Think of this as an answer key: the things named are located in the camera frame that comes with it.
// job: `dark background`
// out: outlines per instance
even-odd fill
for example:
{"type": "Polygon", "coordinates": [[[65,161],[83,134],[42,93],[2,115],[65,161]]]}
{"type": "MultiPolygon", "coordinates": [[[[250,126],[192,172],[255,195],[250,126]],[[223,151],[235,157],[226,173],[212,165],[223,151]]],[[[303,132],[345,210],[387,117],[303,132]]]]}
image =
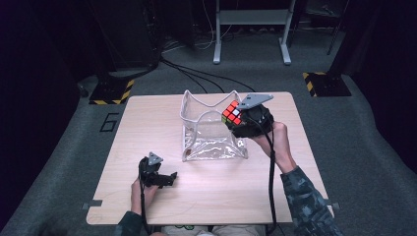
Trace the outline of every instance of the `dark background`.
{"type": "MultiPolygon", "coordinates": [[[[208,12],[213,12],[214,1],[207,2],[208,12]]],[[[280,7],[270,2],[242,1],[240,9],[280,7]]],[[[358,12],[366,15],[359,11],[363,4],[375,6],[379,11],[373,13],[376,21],[369,35],[364,36],[363,31],[349,32],[347,24],[346,35],[353,34],[358,42],[369,42],[367,47],[343,43],[349,48],[360,46],[363,54],[363,62],[351,77],[369,100],[381,134],[409,168],[416,171],[417,99],[413,70],[417,62],[416,4],[353,1],[349,16],[359,18],[358,12]]],[[[233,9],[235,3],[224,7],[233,9]]],[[[194,22],[206,29],[202,6],[194,3],[191,8],[194,22]]],[[[0,228],[3,228],[54,151],[77,108],[77,82],[97,70],[117,68],[87,1],[1,1],[0,11],[0,228]],[[82,29],[74,17],[83,23],[82,29]]],[[[350,53],[337,56],[344,58],[344,63],[354,58],[350,53]]]]}

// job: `black cable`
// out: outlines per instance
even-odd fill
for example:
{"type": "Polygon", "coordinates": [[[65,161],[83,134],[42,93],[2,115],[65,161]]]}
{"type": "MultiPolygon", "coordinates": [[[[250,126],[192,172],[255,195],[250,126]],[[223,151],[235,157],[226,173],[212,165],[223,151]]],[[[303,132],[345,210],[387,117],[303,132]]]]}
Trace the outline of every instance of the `black cable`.
{"type": "Polygon", "coordinates": [[[166,51],[175,49],[179,46],[181,46],[182,44],[179,41],[168,41],[165,43],[165,45],[163,46],[163,50],[162,53],[165,53],[166,51]]]}
{"type": "Polygon", "coordinates": [[[222,77],[222,76],[218,76],[218,75],[210,74],[210,73],[207,73],[207,72],[198,71],[198,70],[195,70],[195,69],[192,69],[192,68],[189,68],[189,67],[185,67],[185,66],[177,65],[177,64],[174,64],[174,63],[172,63],[172,62],[169,62],[168,60],[166,60],[166,59],[165,59],[165,58],[163,58],[163,57],[161,57],[161,61],[162,61],[162,62],[168,62],[168,63],[171,63],[172,65],[175,65],[175,66],[176,66],[176,67],[178,67],[178,68],[184,68],[184,69],[187,69],[187,70],[190,70],[190,71],[193,71],[193,72],[201,73],[201,74],[206,75],[206,76],[211,76],[211,77],[215,77],[215,78],[220,78],[220,79],[224,79],[224,80],[227,80],[227,81],[231,81],[231,82],[237,83],[237,84],[239,84],[239,85],[241,85],[241,86],[244,86],[244,87],[246,87],[246,88],[250,89],[252,92],[256,92],[253,88],[251,88],[251,87],[249,87],[249,86],[247,86],[247,85],[245,85],[245,84],[243,84],[243,83],[241,83],[241,82],[238,82],[238,81],[236,81],[236,80],[233,80],[233,79],[227,78],[227,77],[222,77]]]}
{"type": "Polygon", "coordinates": [[[205,91],[205,93],[208,93],[208,91],[202,86],[202,84],[200,84],[198,81],[196,81],[194,78],[192,78],[190,75],[188,75],[183,70],[181,70],[181,69],[179,69],[179,68],[177,68],[175,66],[172,66],[172,65],[170,65],[168,63],[165,63],[164,61],[162,61],[162,63],[165,64],[165,65],[167,65],[167,66],[169,66],[169,67],[172,67],[174,69],[177,69],[178,71],[180,71],[181,73],[183,73],[184,75],[186,75],[188,78],[190,78],[190,80],[194,81],[197,85],[199,85],[205,91]]]}
{"type": "Polygon", "coordinates": [[[125,81],[126,80],[126,81],[129,81],[129,80],[133,80],[133,79],[136,79],[138,77],[141,77],[141,76],[146,75],[147,73],[149,73],[149,72],[153,71],[154,69],[156,69],[156,67],[157,67],[157,63],[154,63],[154,64],[149,65],[146,68],[145,71],[142,71],[142,72],[139,72],[139,73],[135,73],[135,74],[132,74],[132,75],[129,75],[129,76],[123,76],[123,77],[116,77],[116,76],[109,75],[109,77],[111,79],[114,79],[114,80],[119,80],[119,81],[125,81]]]}
{"type": "Polygon", "coordinates": [[[144,192],[144,183],[142,182],[141,173],[139,174],[139,185],[141,186],[141,209],[142,209],[142,222],[144,224],[144,229],[146,230],[147,234],[150,235],[150,230],[147,222],[147,214],[145,211],[145,192],[144,192]]]}
{"type": "Polygon", "coordinates": [[[234,32],[230,32],[230,34],[226,34],[221,41],[222,42],[229,42],[229,41],[233,41],[233,39],[235,38],[235,33],[234,32]]]}
{"type": "Polygon", "coordinates": [[[201,77],[201,76],[199,76],[199,75],[196,75],[196,74],[193,74],[193,73],[190,73],[190,72],[184,71],[184,70],[182,70],[182,69],[180,69],[180,68],[177,68],[177,65],[173,64],[172,62],[169,62],[169,61],[162,61],[162,63],[164,63],[165,65],[166,65],[166,63],[168,63],[168,64],[170,64],[170,66],[175,67],[177,70],[179,70],[179,71],[181,71],[181,72],[183,72],[183,73],[186,73],[186,74],[188,74],[188,75],[190,75],[190,76],[195,76],[195,77],[197,77],[197,78],[200,78],[200,79],[202,79],[202,80],[205,80],[205,81],[207,81],[207,82],[210,82],[210,83],[212,83],[213,85],[215,85],[216,87],[218,87],[218,88],[221,90],[221,92],[223,92],[223,93],[224,93],[224,90],[223,90],[223,88],[221,88],[221,86],[220,86],[220,85],[216,84],[215,82],[213,82],[213,81],[211,81],[211,80],[209,80],[209,79],[207,79],[207,78],[203,78],[203,77],[201,77]]]}
{"type": "Polygon", "coordinates": [[[271,141],[270,137],[269,137],[268,133],[266,132],[266,130],[264,129],[264,127],[261,126],[261,124],[259,124],[257,121],[255,121],[252,117],[248,117],[248,118],[249,118],[249,120],[251,120],[252,122],[254,122],[255,124],[258,125],[258,127],[261,129],[262,133],[267,138],[267,141],[268,141],[269,147],[270,147],[268,194],[269,194],[270,213],[272,214],[272,228],[271,229],[267,228],[267,235],[271,234],[275,230],[276,226],[278,226],[282,235],[285,235],[281,226],[276,222],[275,202],[274,202],[274,199],[273,199],[273,180],[274,180],[274,173],[275,173],[275,150],[273,149],[273,142],[274,142],[273,127],[271,129],[271,131],[272,131],[272,141],[271,141]]]}

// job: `yellow and black hazard tape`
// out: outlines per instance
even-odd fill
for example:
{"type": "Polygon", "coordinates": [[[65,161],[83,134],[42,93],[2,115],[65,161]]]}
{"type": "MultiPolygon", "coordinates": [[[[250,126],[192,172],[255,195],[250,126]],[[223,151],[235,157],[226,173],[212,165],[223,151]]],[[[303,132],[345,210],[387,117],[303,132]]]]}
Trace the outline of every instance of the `yellow and black hazard tape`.
{"type": "Polygon", "coordinates": [[[123,92],[122,96],[120,97],[120,99],[113,99],[113,100],[106,100],[106,99],[101,99],[101,100],[90,100],[89,104],[95,104],[95,105],[110,105],[110,104],[123,104],[126,102],[126,100],[129,97],[130,91],[133,87],[133,83],[134,80],[131,80],[129,83],[127,83],[126,85],[126,89],[123,92]]]}
{"type": "Polygon", "coordinates": [[[317,72],[317,73],[303,73],[303,77],[304,77],[304,81],[306,82],[307,85],[307,90],[310,93],[310,96],[317,96],[316,91],[314,89],[313,83],[310,80],[310,76],[311,75],[325,75],[326,73],[324,72],[317,72]]]}

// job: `table top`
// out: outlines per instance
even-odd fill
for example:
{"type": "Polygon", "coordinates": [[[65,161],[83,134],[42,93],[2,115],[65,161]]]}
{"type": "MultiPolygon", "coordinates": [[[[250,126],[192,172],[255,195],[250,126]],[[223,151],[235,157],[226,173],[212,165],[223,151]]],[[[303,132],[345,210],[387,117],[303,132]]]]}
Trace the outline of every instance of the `table top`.
{"type": "MultiPolygon", "coordinates": [[[[297,164],[326,199],[327,193],[313,157],[292,95],[272,94],[264,103],[275,121],[288,126],[291,151],[297,164]]],[[[241,98],[246,93],[239,93],[241,98]]],[[[194,94],[215,104],[227,94],[194,94]]],[[[247,139],[248,159],[182,161],[183,94],[132,96],[126,105],[116,137],[108,154],[91,206],[88,224],[117,224],[130,210],[131,184],[138,165],[149,152],[164,160],[159,174],[178,172],[172,187],[157,191],[147,210],[152,225],[226,225],[272,223],[268,200],[269,158],[247,139]]],[[[275,168],[273,193],[278,222],[292,222],[283,193],[280,171],[275,168]]]]}

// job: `red cube face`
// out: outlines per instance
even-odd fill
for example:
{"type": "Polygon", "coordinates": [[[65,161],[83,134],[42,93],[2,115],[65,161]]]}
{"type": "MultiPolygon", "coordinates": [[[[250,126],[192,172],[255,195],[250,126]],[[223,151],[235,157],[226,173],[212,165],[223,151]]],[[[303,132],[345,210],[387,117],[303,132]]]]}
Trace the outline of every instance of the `red cube face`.
{"type": "Polygon", "coordinates": [[[230,105],[223,111],[221,120],[223,123],[231,123],[233,125],[239,125],[242,121],[240,119],[240,111],[236,108],[239,102],[232,101],[230,105]]]}

